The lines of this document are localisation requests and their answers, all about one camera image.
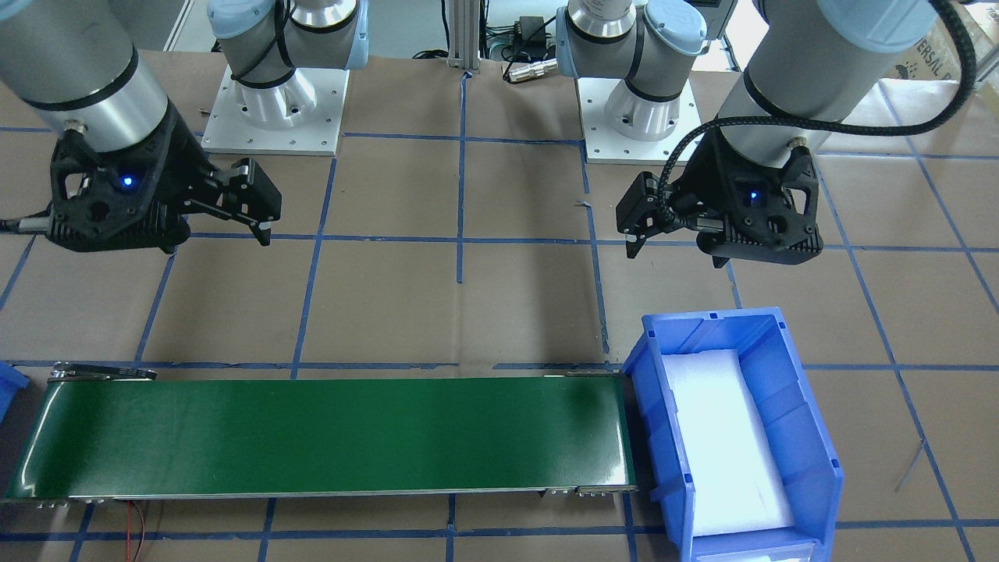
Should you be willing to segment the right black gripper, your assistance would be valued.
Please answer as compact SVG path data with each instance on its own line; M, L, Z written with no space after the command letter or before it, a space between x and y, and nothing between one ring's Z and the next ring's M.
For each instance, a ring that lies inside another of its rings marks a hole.
M197 165L176 196L181 215L204 213L249 227L261 246L271 244L272 224L281 217L282 195L253 158L240 158L229 169L210 162Z

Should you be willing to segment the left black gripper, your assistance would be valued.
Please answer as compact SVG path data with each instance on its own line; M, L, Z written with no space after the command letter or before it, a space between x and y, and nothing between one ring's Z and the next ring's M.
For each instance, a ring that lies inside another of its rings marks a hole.
M650 172L639 173L615 206L615 226L625 237L628 259L635 259L650 237L681 229L725 237L727 224L720 210L704 203L695 193L682 190L678 182L664 184L664 208L657 185L659 177Z

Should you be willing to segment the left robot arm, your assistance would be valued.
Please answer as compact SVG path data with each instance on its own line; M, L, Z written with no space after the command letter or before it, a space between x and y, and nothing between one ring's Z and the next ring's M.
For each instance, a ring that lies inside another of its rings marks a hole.
M697 233L715 267L732 258L798 265L818 256L819 179L812 150L932 27L928 1L757 1L767 30L678 178L677 153L642 172L615 207L635 258L653 236ZM617 82L609 118L639 138L639 109L677 107L706 43L685 1L571 1L556 12L556 59L572 78Z

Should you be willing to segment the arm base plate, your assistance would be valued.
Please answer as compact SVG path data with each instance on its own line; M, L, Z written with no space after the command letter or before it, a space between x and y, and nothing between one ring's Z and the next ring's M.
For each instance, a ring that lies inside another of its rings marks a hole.
M213 154L320 155L338 153L350 71L299 68L285 84L246 87L225 71L204 128Z
M638 98L620 79L584 77L577 86L588 162L661 165L702 125L690 82L667 102Z

